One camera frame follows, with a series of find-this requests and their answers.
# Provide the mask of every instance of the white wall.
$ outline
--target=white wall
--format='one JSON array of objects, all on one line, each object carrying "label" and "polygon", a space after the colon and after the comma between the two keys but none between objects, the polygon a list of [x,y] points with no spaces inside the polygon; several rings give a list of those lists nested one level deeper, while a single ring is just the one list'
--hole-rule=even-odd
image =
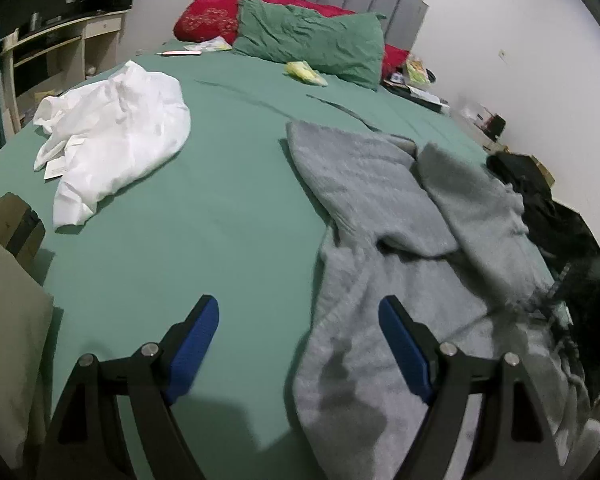
[{"label": "white wall", "polygon": [[[192,0],[134,0],[120,60],[158,47]],[[553,173],[600,243],[600,28],[580,0],[425,0],[414,46],[436,93],[507,120],[503,142]],[[498,53],[504,50],[505,60]]]}]

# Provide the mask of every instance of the blue gripper pad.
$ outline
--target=blue gripper pad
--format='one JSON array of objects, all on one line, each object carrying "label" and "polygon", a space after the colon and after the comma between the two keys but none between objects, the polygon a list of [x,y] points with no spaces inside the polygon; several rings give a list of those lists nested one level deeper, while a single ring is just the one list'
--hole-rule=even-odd
[{"label": "blue gripper pad", "polygon": [[173,404],[178,397],[186,394],[191,388],[206,350],[218,328],[220,319],[218,302],[216,298],[211,296],[209,298],[171,361],[169,385],[164,392],[164,397],[169,404]]},{"label": "blue gripper pad", "polygon": [[428,403],[434,394],[429,382],[429,365],[387,298],[378,306],[378,319],[409,390]]}]

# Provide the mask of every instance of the green bed sheet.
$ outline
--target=green bed sheet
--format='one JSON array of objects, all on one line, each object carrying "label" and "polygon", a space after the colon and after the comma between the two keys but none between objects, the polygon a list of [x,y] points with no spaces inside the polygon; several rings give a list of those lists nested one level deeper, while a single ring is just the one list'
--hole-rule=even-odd
[{"label": "green bed sheet", "polygon": [[[209,480],[321,478],[290,384],[320,285],[327,217],[290,163],[285,123],[368,131],[311,94],[420,146],[436,142],[476,164],[484,152],[449,118],[384,89],[334,76],[326,88],[308,86],[281,64],[231,52],[134,60],[179,79],[191,133],[176,157],[103,200],[86,225],[51,230],[58,181],[32,170],[45,140],[39,128],[28,125],[0,150],[0,196],[20,195],[48,229],[36,273],[61,320],[45,357],[52,403],[81,354],[127,356],[212,294],[218,331],[190,394],[173,407],[202,471]],[[138,476],[151,478],[124,399],[121,412]]]}]

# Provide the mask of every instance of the green pillow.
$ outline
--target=green pillow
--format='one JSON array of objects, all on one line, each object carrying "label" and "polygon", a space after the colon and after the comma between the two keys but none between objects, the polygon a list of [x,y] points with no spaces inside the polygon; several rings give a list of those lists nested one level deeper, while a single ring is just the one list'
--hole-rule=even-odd
[{"label": "green pillow", "polygon": [[366,88],[378,88],[384,35],[372,12],[325,18],[294,5],[238,0],[234,52],[277,63],[306,61]]}]

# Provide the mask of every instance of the gray blanket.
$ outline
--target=gray blanket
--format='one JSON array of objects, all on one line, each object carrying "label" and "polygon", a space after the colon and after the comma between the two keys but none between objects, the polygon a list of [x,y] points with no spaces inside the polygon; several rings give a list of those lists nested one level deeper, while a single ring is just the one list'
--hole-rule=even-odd
[{"label": "gray blanket", "polygon": [[[379,328],[378,304],[389,294],[466,354],[519,354],[564,462],[589,404],[578,364],[520,308],[552,283],[526,237],[522,199],[435,145],[416,162],[395,136],[287,128],[300,175],[333,219],[294,381],[300,421],[328,478],[392,480],[427,410]],[[475,420],[478,409],[474,399],[465,418]],[[447,478],[461,478],[471,442],[469,427]]]}]

